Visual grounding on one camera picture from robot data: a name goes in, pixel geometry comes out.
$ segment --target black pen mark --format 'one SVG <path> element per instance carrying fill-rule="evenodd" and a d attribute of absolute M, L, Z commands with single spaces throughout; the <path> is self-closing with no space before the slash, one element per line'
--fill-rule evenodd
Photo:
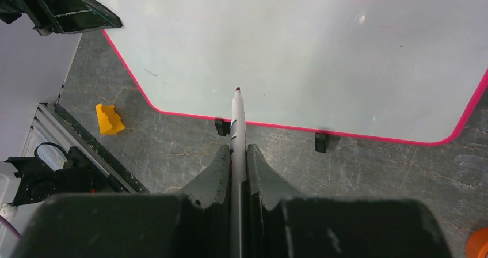
<path fill-rule="evenodd" d="M 144 69 L 144 71 L 148 72 L 149 74 L 151 74 L 151 75 L 153 75 L 153 76 L 155 76 L 155 77 L 157 77 L 157 76 L 159 75 L 159 74 L 153 74 L 153 73 L 149 72 L 149 71 L 148 71 L 148 70 L 146 70 L 146 69 Z"/>

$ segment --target pink edge trim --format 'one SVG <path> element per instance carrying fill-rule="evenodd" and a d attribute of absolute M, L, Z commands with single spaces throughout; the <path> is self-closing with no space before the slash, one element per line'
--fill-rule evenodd
<path fill-rule="evenodd" d="M 115 53 L 119 57 L 120 61 L 124 65 L 125 69 L 131 75 L 132 79 L 134 80 L 134 83 L 136 83 L 137 87 L 139 88 L 139 91 L 141 92 L 142 96 L 144 96 L 144 98 L 146 99 L 146 101 L 150 107 L 152 107 L 154 110 L 156 110 L 160 113 L 167 114 L 167 115 L 191 117 L 191 118 L 206 119 L 206 120 L 217 119 L 217 117 L 162 111 L 162 110 L 158 109 L 157 107 L 155 107 L 151 103 L 151 101 L 149 100 L 147 95 L 144 93 L 142 88 L 140 87 L 140 85 L 139 85 L 137 79 L 134 77 L 131 69 L 125 63 L 124 59 L 122 58 L 119 51 L 117 50 L 114 43 L 112 42 L 112 39 L 110 39 L 110 37 L 105 32 L 105 30 L 103 30 L 102 32 L 103 32 L 105 38 L 107 39 L 108 43 L 110 44 L 110 46 L 112 46 L 113 50 L 115 51 Z M 259 123 L 259 122 L 253 122 L 253 121 L 246 121 L 246 123 L 251 124 L 251 125 L 255 125 L 255 126 L 262 126 L 262 127 L 285 128 L 285 129 L 289 129 L 289 130 L 318 132 L 318 133 L 325 133 L 325 134 L 336 135 L 336 136 L 354 137 L 354 138 L 360 138 L 360 139 L 373 139 L 373 140 L 386 141 L 386 142 L 392 142 L 392 143 L 403 143 L 403 144 L 433 147 L 433 146 L 439 146 L 442 144 L 449 143 L 450 141 L 456 139 L 456 137 L 458 137 L 459 134 L 461 134 L 461 132 L 463 131 L 464 125 L 468 122 L 468 119 L 470 118 L 471 113 L 475 109 L 479 99 L 483 96 L 483 93 L 485 92 L 486 86 L 488 86 L 488 69 L 486 70 L 486 72 L 485 72 L 483 78 L 481 79 L 478 87 L 476 88 L 474 94 L 472 95 L 470 102 L 466 106 L 466 109 L 464 110 L 463 114 L 461 115 L 461 118 L 459 119 L 459 122 L 457 123 L 456 127 L 454 128 L 454 131 L 452 132 L 452 134 L 450 136 L 448 136 L 447 138 L 440 140 L 440 141 L 436 141 L 436 142 L 417 142 L 417 141 L 402 140 L 402 139 L 395 139 L 395 138 L 385 138 L 385 137 L 378 137 L 378 136 L 371 136 L 371 135 L 350 134 L 350 133 L 326 131 L 326 130 L 315 130 L 313 128 L 305 128 L 305 127 L 284 126 L 281 124 Z"/>

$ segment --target black strip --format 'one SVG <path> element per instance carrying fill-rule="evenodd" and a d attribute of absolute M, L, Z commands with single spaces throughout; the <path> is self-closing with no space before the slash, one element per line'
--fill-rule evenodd
<path fill-rule="evenodd" d="M 66 109 L 64 109 L 60 104 L 56 104 L 54 111 L 61 116 L 73 130 L 83 139 L 88 145 L 93 147 L 93 149 L 100 155 L 105 162 L 119 174 L 122 179 L 127 182 L 137 193 L 149 193 L 149 190 L 136 179 L 135 176 L 129 172 L 124 165 L 122 165 L 117 158 L 115 158 L 105 147 L 100 144 L 95 137 L 93 137 L 88 130 L 86 130 L 71 114 L 69 114 Z"/>

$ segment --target white wall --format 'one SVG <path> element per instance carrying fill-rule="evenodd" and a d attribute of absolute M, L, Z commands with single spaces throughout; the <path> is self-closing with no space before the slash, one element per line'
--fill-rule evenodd
<path fill-rule="evenodd" d="M 56 100 L 81 38 L 55 34 L 42 37 L 33 26 L 27 16 L 10 25 L 0 21 L 0 161 L 21 155 L 38 103 Z M 13 169 L 4 163 L 0 167 L 0 174 Z M 18 181 L 10 178 L 0 179 L 0 196 L 17 190 L 14 187 L 18 187 Z M 8 179 L 11 182 L 4 189 Z M 5 195 L 0 204 L 12 199 Z M 11 223 L 23 230 L 35 208 L 37 205 L 21 206 Z M 2 235 L 4 229 L 0 227 L 0 257 L 8 257 L 16 242 L 11 234 Z"/>

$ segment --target gray floor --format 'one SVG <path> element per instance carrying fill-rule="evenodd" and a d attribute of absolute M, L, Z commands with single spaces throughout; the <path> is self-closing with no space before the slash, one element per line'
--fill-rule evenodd
<path fill-rule="evenodd" d="M 115 103 L 125 131 L 100 135 L 100 102 Z M 152 193 L 178 190 L 205 168 L 219 144 L 229 143 L 212 121 L 152 110 L 100 32 L 83 35 L 60 103 Z M 306 194 L 422 200 L 455 257 L 464 257 L 474 230 L 488 226 L 487 132 L 488 94 L 461 136 L 440 147 L 334 138 L 333 149 L 319 154 L 312 133 L 247 127 L 248 142 Z"/>

